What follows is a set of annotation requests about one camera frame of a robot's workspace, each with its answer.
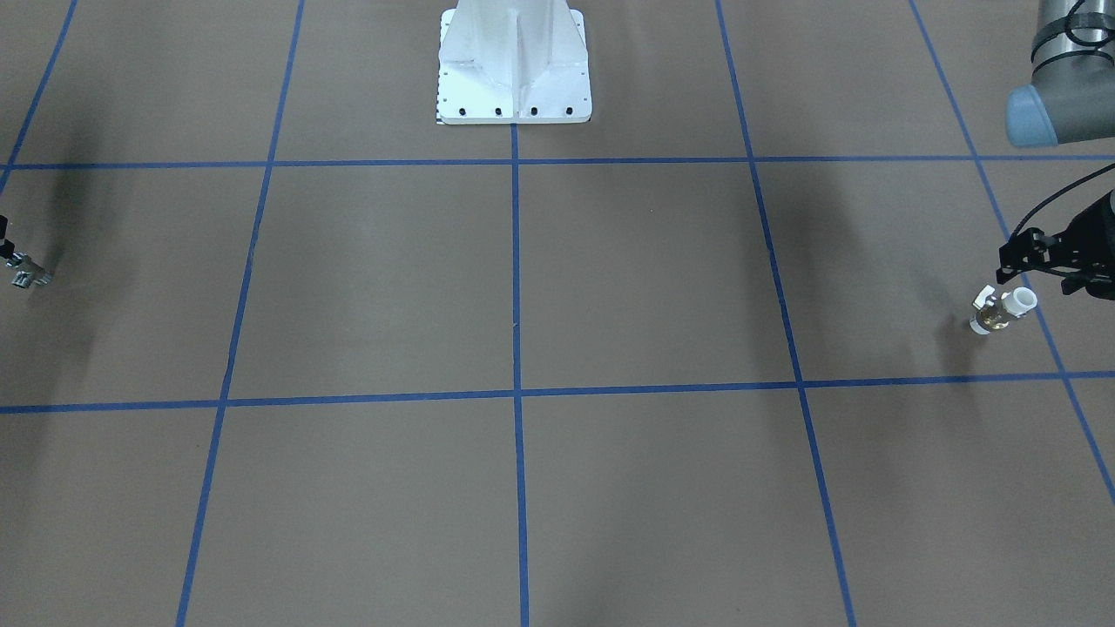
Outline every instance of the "white mounting plate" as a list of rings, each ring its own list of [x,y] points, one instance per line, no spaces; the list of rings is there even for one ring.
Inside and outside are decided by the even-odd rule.
[[[442,13],[442,37],[453,23],[456,9]],[[581,41],[584,15],[570,9]],[[464,124],[576,124],[592,117],[592,90],[589,68],[551,66],[524,89],[516,110],[511,86],[495,85],[479,68],[440,65],[437,77],[437,123]]]

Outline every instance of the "grid square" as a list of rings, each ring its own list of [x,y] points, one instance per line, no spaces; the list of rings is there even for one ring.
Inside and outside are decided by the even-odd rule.
[[[794,392],[524,403],[532,625],[844,625]]]
[[[726,0],[756,155],[968,154],[905,2]]]
[[[806,378],[1056,370],[1036,319],[968,326],[1002,243],[971,163],[759,171]]]
[[[277,170],[234,395],[510,388],[510,177],[494,166]]]
[[[266,157],[295,2],[81,2],[20,163]]]
[[[6,627],[165,625],[213,412],[0,416]]]
[[[988,162],[983,167],[1007,226],[1014,230],[1039,202],[1102,165],[1095,162]],[[1077,213],[1111,192],[1113,179],[1115,176],[1108,174],[1074,190],[1035,216],[1029,225],[1049,234],[1061,232]],[[1115,336],[1106,332],[1115,326],[1113,303],[1093,298],[1083,290],[1061,296],[1059,278],[1040,272],[1028,276],[1065,367],[1069,370],[1115,369]]]
[[[1115,509],[1060,382],[809,401],[861,625],[1115,616]]]
[[[525,386],[793,379],[746,165],[521,176]]]
[[[743,156],[716,4],[574,0],[584,12],[592,120],[527,125],[524,157]]]
[[[0,289],[3,404],[219,396],[261,175],[12,174],[0,214],[55,280]]]
[[[1056,148],[1010,145],[1005,131],[1007,95],[1030,81],[1037,2],[918,0],[918,8],[981,154],[1115,154],[1115,139]]]
[[[1115,379],[1074,380],[1073,388],[1088,417],[1092,435],[1099,446],[1107,471],[1115,471]]]
[[[518,620],[510,401],[231,409],[192,625]]]
[[[506,126],[436,123],[438,33],[454,6],[308,2],[279,157],[506,158]]]
[[[0,6],[0,162],[7,163],[69,0],[11,0]]]

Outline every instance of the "white pedestal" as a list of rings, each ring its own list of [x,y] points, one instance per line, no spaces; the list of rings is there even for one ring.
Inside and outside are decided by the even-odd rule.
[[[584,16],[565,0],[460,0],[442,16],[440,124],[592,116]]]

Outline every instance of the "blue joint cap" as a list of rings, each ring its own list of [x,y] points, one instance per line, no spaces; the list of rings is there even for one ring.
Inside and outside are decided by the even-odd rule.
[[[1032,85],[1015,89],[1007,98],[1007,137],[1016,148],[1049,147],[1060,143],[1041,95]]]

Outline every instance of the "grid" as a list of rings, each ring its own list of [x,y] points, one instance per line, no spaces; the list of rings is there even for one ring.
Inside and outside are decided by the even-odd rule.
[[[139,402],[139,403],[88,403],[88,404],[58,404],[58,405],[10,405],[0,406],[0,414],[46,414],[46,413],[83,413],[99,411],[144,411],[144,409],[187,409],[205,408],[215,409],[212,440],[205,465],[205,473],[202,481],[201,498],[197,505],[197,515],[194,524],[194,533],[191,541],[190,557],[186,572],[183,579],[182,597],[178,605],[176,625],[186,624],[186,616],[190,606],[190,595],[193,583],[194,570],[197,554],[203,540],[205,514],[210,490],[213,482],[213,473],[217,460],[217,452],[221,443],[222,426],[225,412],[230,407],[263,407],[263,406],[295,406],[295,405],[329,405],[329,404],[371,404],[371,403],[404,403],[425,401],[450,401],[450,399],[479,399],[479,398],[506,398],[514,403],[514,435],[516,448],[516,482],[517,482],[517,504],[518,504],[518,551],[520,551],[520,601],[522,625],[530,623],[530,586],[527,581],[527,527],[526,527],[526,499],[527,485],[525,475],[525,452],[523,437],[523,399],[532,397],[552,396],[586,396],[586,395],[629,395],[629,394],[700,394],[710,392],[739,392],[739,390],[764,390],[764,389],[793,389],[797,392],[802,417],[805,423],[805,431],[808,437],[811,456],[814,472],[816,474],[818,496],[824,510],[827,524],[828,540],[833,553],[833,562],[840,582],[843,597],[844,609],[847,624],[856,624],[855,610],[852,602],[852,592],[847,577],[845,575],[843,558],[841,554],[837,525],[834,519],[828,499],[828,489],[825,480],[822,455],[814,433],[813,419],[809,409],[808,390],[820,388],[836,387],[874,387],[874,386],[924,386],[924,385],[950,385],[950,384],[993,384],[1005,382],[1037,382],[1056,380],[1061,382],[1074,412],[1079,421],[1082,432],[1088,443],[1095,459],[1097,471],[1099,472],[1112,502],[1115,503],[1115,483],[1113,483],[1111,472],[1101,454],[1095,436],[1088,424],[1087,417],[1077,399],[1074,382],[1082,379],[1113,379],[1115,370],[1079,370],[1066,369],[1061,360],[1057,344],[1050,331],[1045,316],[1040,308],[1037,311],[1038,324],[1043,330],[1048,349],[1056,364],[1056,372],[1019,372],[1000,375],[964,375],[964,376],[929,376],[929,377],[885,377],[885,378],[852,378],[852,379],[807,379],[802,374],[798,359],[797,347],[794,340],[791,311],[786,303],[783,289],[783,279],[779,272],[778,259],[774,240],[770,233],[770,225],[767,218],[766,205],[763,196],[763,186],[759,176],[758,165],[763,163],[809,163],[809,162],[963,162],[971,163],[983,184],[988,200],[995,212],[996,219],[1002,230],[1004,238],[1009,234],[1006,220],[999,209],[996,194],[992,191],[983,164],[987,162],[1004,161],[1112,161],[1115,155],[986,155],[980,154],[969,133],[963,114],[957,98],[953,95],[949,79],[938,58],[933,40],[922,19],[917,0],[908,0],[920,33],[923,38],[927,52],[932,58],[933,65],[940,78],[941,87],[948,96],[949,103],[956,115],[956,122],[963,135],[968,146],[968,154],[957,155],[840,155],[840,156],[757,156],[752,145],[752,136],[748,128],[748,118],[745,107],[745,86],[739,85],[736,65],[733,57],[731,42],[726,25],[721,0],[714,0],[719,20],[719,29],[723,37],[724,52],[728,65],[729,79],[731,81],[733,95],[739,117],[739,131],[746,149],[746,156],[698,156],[698,157],[614,157],[614,158],[524,158],[520,156],[518,128],[514,125],[510,129],[510,158],[458,158],[458,160],[314,160],[314,161],[281,161],[277,160],[277,149],[282,128],[283,110],[287,102],[287,94],[294,68],[299,33],[302,23],[302,16],[306,8],[306,0],[299,0],[294,18],[293,31],[290,38],[290,46],[285,59],[285,71],[283,74],[282,87],[279,94],[278,105],[274,112],[274,123],[271,134],[270,147],[265,160],[261,161],[213,161],[213,162],[144,162],[144,163],[18,163],[19,153],[27,137],[28,131],[35,118],[39,102],[43,95],[56,61],[64,47],[67,33],[70,29],[78,0],[71,0],[66,17],[60,27],[54,50],[47,61],[41,80],[30,103],[27,115],[20,127],[18,137],[7,162],[0,173],[0,193],[12,172],[19,171],[43,171],[43,170],[161,170],[161,168],[256,168],[262,170],[263,181],[260,189],[259,201],[255,209],[255,216],[252,228],[251,239],[248,243],[246,260],[243,268],[242,284],[231,332],[229,345],[227,365],[217,398],[203,398],[193,401],[163,401],[163,402]],[[691,384],[691,385],[647,385],[647,386],[600,386],[600,387],[550,387],[529,388],[523,386],[522,377],[522,328],[521,328],[521,245],[520,245],[520,171],[522,167],[546,166],[546,165],[605,165],[605,164],[700,164],[700,163],[737,163],[746,165],[755,190],[755,196],[763,228],[764,240],[767,247],[770,276],[778,298],[786,346],[789,351],[789,359],[793,366],[793,380],[779,382],[739,382],[739,383],[717,383],[717,384]],[[438,166],[438,165],[484,165],[484,166],[507,166],[512,174],[512,251],[513,251],[513,387],[510,389],[483,389],[483,390],[457,390],[438,393],[403,393],[403,394],[367,394],[367,395],[336,395],[336,396],[299,396],[299,397],[259,397],[259,398],[233,398],[230,397],[233,374],[235,370],[236,354],[240,343],[241,329],[244,319],[253,271],[253,253],[259,241],[260,225],[266,209],[268,192],[271,176],[274,168],[288,167],[390,167],[390,166]]]

